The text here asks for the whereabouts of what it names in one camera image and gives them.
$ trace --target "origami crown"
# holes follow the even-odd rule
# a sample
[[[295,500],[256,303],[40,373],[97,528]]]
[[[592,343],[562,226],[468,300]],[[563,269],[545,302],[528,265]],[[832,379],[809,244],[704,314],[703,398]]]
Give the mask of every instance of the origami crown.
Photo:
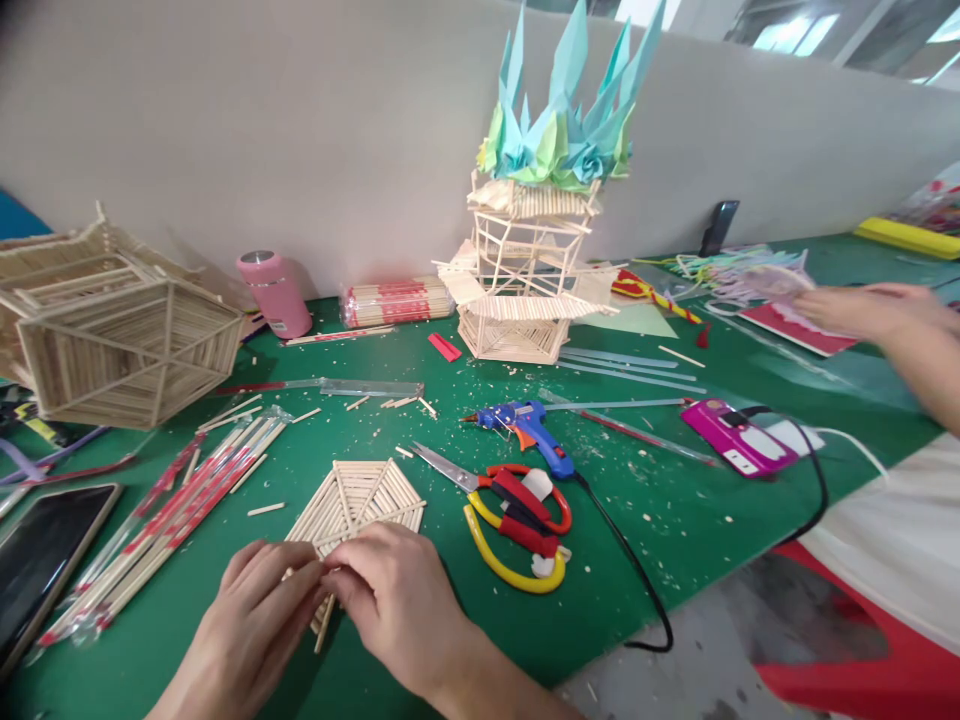
[[[624,25],[597,100],[583,116],[582,106],[576,110],[572,107],[587,60],[586,3],[579,0],[554,53],[547,107],[532,125],[526,94],[519,121],[516,116],[523,76],[521,7],[512,43],[507,33],[500,64],[499,102],[493,110],[490,134],[477,156],[480,170],[494,178],[510,178],[525,185],[554,185],[572,192],[589,192],[597,179],[627,177],[632,154],[630,116],[660,42],[665,2],[660,1],[632,60],[629,20]]]

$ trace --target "red notebook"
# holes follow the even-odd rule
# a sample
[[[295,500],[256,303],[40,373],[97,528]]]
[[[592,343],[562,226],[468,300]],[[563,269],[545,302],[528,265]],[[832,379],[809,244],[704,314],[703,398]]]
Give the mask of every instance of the red notebook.
[[[823,357],[836,355],[860,342],[855,338],[824,335],[803,325],[784,320],[778,312],[770,307],[769,303],[744,310],[740,313],[740,317]]]

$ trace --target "floor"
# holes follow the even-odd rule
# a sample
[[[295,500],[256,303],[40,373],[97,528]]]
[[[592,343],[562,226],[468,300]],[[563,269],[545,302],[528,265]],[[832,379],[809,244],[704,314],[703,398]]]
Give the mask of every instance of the floor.
[[[848,642],[846,626],[831,617],[832,592],[815,576],[761,558],[671,615],[676,646],[668,655],[620,648],[557,692],[586,717],[602,720],[829,717],[781,702],[763,686],[749,657],[804,662],[851,645],[858,656],[882,652],[874,637]],[[851,627],[857,633],[862,625]],[[637,637],[658,642],[662,630]]]

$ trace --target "human hand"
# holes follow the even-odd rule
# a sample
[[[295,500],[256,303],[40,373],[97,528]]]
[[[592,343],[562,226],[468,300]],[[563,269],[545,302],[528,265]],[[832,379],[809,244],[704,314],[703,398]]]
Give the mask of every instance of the human hand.
[[[960,316],[927,288],[879,283],[863,288],[819,288],[794,300],[797,311],[828,332],[881,344],[911,325],[960,331]]]
[[[437,550],[394,523],[374,523],[324,561],[323,585],[357,626],[364,647],[434,706],[489,640],[453,595]]]
[[[294,572],[283,580],[288,569]],[[320,587],[322,572],[310,543],[257,540],[234,555],[147,720],[253,718],[327,594]]]

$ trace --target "smartphone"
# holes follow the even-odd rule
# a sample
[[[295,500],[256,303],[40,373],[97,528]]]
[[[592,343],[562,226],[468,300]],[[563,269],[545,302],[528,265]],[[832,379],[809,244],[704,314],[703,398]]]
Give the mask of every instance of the smartphone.
[[[720,252],[723,241],[727,239],[727,232],[733,222],[733,216],[740,207],[739,200],[724,200],[717,203],[710,217],[710,226],[703,233],[700,243],[700,257],[710,257]]]
[[[122,486],[38,498],[0,543],[0,684],[36,638]]]

